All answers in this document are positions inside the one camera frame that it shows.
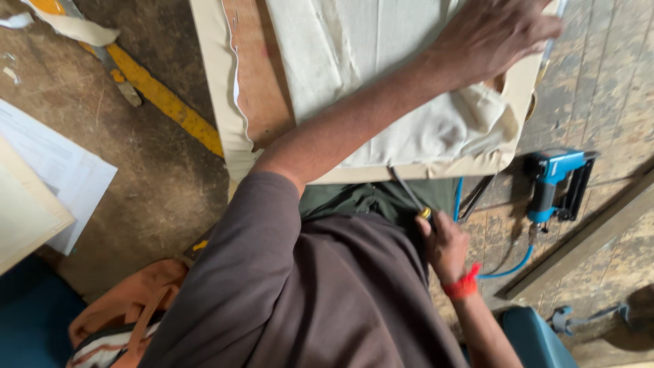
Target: person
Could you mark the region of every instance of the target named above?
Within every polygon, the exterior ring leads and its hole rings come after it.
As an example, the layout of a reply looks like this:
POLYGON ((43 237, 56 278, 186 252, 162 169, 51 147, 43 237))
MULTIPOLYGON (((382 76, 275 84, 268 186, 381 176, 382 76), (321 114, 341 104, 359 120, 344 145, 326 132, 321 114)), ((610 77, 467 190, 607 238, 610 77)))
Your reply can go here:
MULTIPOLYGON (((446 286, 468 273, 468 235, 450 215, 435 214, 434 232, 411 210, 422 235, 411 241, 380 210, 393 205, 390 189, 364 186, 375 201, 352 197, 361 186, 345 187, 347 199, 334 196, 340 210, 305 221, 300 197, 406 113, 541 52, 562 31, 560 19, 542 15, 548 2, 468 0, 412 62, 272 143, 240 183, 140 367, 467 366, 431 302, 425 267, 446 286)), ((469 289, 453 299, 471 365, 520 367, 481 296, 469 289)))

